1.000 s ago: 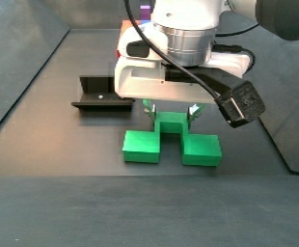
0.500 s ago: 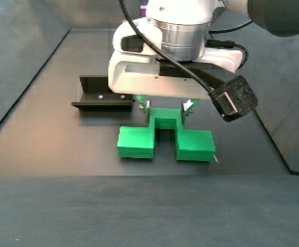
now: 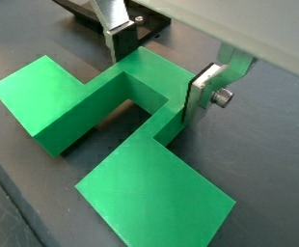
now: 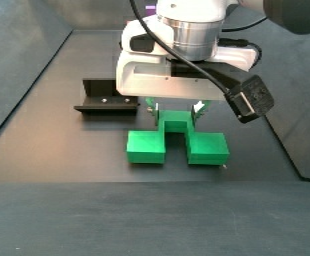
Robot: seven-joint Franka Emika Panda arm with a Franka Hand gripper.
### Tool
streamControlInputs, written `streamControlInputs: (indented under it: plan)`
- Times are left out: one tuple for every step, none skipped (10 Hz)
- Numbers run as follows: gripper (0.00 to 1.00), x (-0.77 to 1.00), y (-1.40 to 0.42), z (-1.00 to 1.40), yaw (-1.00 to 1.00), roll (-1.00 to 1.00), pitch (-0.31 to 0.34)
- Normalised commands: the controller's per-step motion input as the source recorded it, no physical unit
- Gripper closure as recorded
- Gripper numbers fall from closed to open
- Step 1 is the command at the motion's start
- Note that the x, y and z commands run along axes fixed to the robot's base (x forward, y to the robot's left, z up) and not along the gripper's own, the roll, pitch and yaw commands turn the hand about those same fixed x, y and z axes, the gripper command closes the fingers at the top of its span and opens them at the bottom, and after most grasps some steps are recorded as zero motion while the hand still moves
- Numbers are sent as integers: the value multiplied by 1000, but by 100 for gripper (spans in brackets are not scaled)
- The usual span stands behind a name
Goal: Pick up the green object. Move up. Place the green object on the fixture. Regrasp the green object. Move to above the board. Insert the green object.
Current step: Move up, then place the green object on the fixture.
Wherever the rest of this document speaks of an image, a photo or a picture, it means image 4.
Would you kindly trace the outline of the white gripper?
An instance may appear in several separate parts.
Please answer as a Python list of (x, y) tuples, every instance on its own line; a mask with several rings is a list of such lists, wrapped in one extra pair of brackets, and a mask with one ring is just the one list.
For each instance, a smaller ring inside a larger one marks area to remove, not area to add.
[[(165, 45), (191, 62), (221, 62), (244, 71), (249, 70), (255, 62), (255, 51), (217, 45), (220, 21), (184, 22), (160, 15), (144, 17), (143, 21)], [(171, 55), (157, 44), (153, 44), (151, 52), (132, 49), (131, 40), (144, 34), (139, 21), (131, 21), (121, 33), (116, 89), (121, 95), (147, 97), (147, 112), (155, 122), (159, 122), (159, 104), (153, 97), (200, 100), (191, 108), (192, 123), (196, 123), (211, 105), (209, 100), (221, 100), (223, 93), (204, 78), (173, 77)]]

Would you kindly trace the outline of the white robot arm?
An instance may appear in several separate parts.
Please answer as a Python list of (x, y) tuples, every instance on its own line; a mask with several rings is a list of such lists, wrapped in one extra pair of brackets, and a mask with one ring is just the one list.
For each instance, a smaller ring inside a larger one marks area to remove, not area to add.
[(155, 14), (137, 16), (121, 32), (116, 89), (123, 95), (196, 99), (199, 116), (223, 98), (247, 123), (272, 106), (259, 76), (260, 53), (220, 37), (227, 9), (237, 0), (157, 0)]

